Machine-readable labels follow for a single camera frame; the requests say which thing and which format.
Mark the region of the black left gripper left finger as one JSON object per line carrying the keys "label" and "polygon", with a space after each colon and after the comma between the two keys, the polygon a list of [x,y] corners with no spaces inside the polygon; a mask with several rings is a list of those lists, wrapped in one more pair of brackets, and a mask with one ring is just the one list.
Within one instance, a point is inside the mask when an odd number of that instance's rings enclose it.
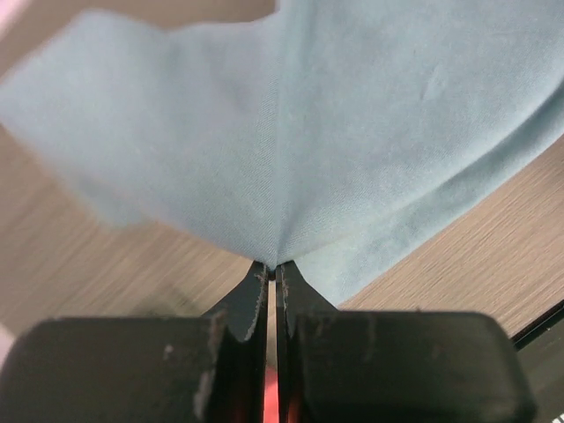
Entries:
{"label": "black left gripper left finger", "polygon": [[1,372],[4,422],[259,422],[267,268],[199,317],[66,317],[33,326]]}

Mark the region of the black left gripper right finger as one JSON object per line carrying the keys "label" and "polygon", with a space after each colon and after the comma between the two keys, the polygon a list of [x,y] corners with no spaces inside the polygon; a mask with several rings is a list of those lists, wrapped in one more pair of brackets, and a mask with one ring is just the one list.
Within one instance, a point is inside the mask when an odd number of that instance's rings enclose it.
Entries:
{"label": "black left gripper right finger", "polygon": [[283,422],[531,422],[503,328],[476,312],[340,311],[295,263],[276,270]]}

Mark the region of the blue t shirt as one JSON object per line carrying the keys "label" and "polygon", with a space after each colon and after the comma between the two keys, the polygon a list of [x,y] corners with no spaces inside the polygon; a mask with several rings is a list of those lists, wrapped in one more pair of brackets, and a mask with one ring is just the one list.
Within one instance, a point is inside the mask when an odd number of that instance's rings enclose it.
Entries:
{"label": "blue t shirt", "polygon": [[4,77],[1,122],[106,219],[295,261],[338,304],[562,135],[563,4],[84,12]]}

